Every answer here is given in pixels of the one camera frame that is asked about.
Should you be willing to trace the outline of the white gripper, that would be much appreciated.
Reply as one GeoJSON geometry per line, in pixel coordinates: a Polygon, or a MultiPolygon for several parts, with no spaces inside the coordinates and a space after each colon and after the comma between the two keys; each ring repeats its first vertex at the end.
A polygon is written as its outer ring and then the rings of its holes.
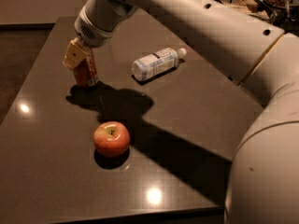
{"type": "Polygon", "coordinates": [[[64,66],[74,70],[89,61],[90,47],[103,46],[113,36],[115,29],[135,11],[135,7],[117,0],[88,0],[75,21],[78,37],[67,46],[64,66]]]}

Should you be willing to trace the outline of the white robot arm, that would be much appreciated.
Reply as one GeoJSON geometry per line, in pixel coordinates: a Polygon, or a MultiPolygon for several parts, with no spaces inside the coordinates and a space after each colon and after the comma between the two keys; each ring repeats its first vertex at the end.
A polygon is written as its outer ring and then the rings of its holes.
{"type": "Polygon", "coordinates": [[[64,56],[75,68],[137,8],[172,31],[265,109],[235,153],[225,224],[299,224],[298,38],[213,0],[88,0],[64,56]]]}

